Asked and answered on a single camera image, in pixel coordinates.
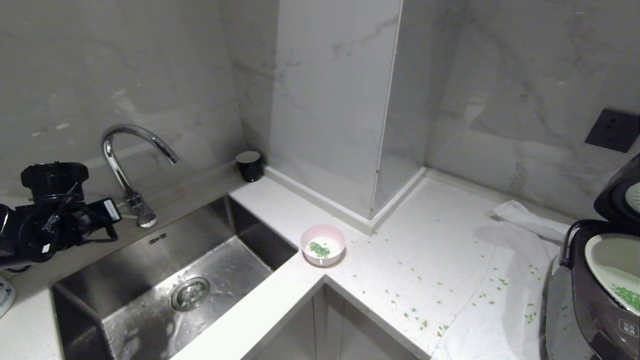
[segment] black camera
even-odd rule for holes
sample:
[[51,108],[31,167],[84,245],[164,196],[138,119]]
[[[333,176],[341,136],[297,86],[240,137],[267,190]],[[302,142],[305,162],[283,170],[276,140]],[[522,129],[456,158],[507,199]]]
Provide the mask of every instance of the black camera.
[[[84,203],[82,183],[89,171],[83,164],[31,165],[20,178],[33,204],[15,210],[0,204],[0,269],[43,263],[74,245],[118,239],[113,224],[122,217],[113,200]],[[103,228],[109,238],[88,239]]]

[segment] cabinet door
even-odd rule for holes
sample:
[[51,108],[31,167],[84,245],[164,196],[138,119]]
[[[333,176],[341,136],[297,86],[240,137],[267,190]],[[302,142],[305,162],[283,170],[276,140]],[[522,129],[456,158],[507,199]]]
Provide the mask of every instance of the cabinet door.
[[317,360],[417,359],[329,286],[323,286],[313,301]]
[[313,303],[307,302],[255,360],[316,360]]

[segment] chrome faucet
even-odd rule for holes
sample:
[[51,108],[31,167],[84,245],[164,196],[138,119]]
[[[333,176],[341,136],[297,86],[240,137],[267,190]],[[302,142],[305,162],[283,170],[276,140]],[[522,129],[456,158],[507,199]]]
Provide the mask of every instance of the chrome faucet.
[[180,158],[171,150],[169,145],[167,145],[162,139],[157,137],[151,131],[135,125],[128,124],[120,124],[111,126],[109,129],[106,129],[102,134],[102,151],[104,151],[104,159],[107,161],[107,164],[113,170],[114,175],[116,175],[116,179],[120,183],[122,190],[124,190],[124,199],[127,203],[131,212],[136,215],[136,225],[140,227],[152,227],[156,223],[156,214],[151,210],[151,208],[147,205],[147,203],[142,199],[142,195],[138,193],[136,190],[133,190],[131,187],[131,183],[122,171],[118,159],[116,159],[115,154],[113,153],[113,138],[117,134],[131,134],[136,135],[142,139],[145,139],[151,145],[153,145],[165,158],[171,163],[171,165],[176,164],[180,161]]

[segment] small bowl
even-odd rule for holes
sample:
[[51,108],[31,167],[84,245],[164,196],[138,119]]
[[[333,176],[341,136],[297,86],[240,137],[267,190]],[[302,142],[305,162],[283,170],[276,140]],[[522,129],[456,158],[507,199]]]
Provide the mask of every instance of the small bowl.
[[[334,254],[330,254],[326,258],[319,258],[315,254],[307,251],[307,245],[309,243],[320,237],[327,237],[335,240],[339,247],[339,251]],[[344,249],[346,248],[346,240],[344,239],[344,235],[342,231],[340,231],[337,227],[331,225],[314,225],[309,227],[303,234],[302,239],[300,240],[300,246],[302,247],[302,253],[305,255],[305,259],[309,263],[312,263],[315,266],[331,266],[335,264],[344,253]]]

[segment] electrical outlet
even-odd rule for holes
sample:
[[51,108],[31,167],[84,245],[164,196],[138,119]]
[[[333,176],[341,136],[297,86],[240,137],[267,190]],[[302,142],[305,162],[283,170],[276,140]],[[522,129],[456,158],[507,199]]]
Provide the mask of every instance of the electrical outlet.
[[640,135],[640,116],[604,109],[584,142],[627,152],[638,135]]

